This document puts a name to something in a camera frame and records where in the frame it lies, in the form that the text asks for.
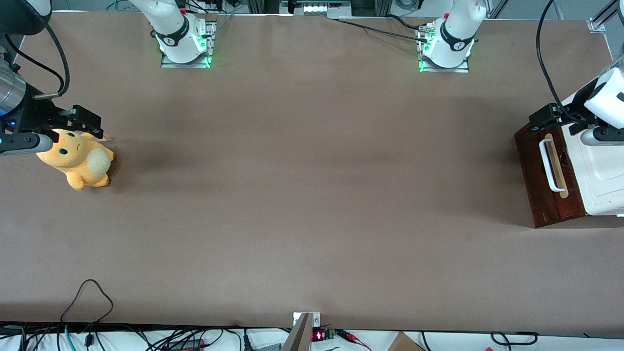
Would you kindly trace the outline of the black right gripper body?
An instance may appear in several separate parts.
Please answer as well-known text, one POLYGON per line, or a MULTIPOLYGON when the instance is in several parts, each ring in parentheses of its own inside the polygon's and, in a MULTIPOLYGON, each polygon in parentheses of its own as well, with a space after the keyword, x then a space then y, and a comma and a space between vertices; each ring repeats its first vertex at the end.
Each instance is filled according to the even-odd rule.
POLYGON ((76 131, 75 126, 70 126, 69 120, 61 116, 63 112, 51 100, 35 100, 33 95, 40 93, 38 89, 25 85, 25 94, 22 102, 9 113, 2 116, 2 133, 37 133, 49 137, 53 142, 58 142, 59 133, 54 129, 76 131))

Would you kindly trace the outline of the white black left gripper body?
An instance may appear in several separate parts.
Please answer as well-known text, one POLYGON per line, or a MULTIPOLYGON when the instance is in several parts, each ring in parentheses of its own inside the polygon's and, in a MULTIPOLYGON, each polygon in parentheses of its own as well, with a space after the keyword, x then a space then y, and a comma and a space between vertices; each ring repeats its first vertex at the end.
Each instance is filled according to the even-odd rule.
POLYGON ((581 122, 570 135, 622 135, 624 128, 623 70, 612 67, 567 98, 564 107, 581 122))

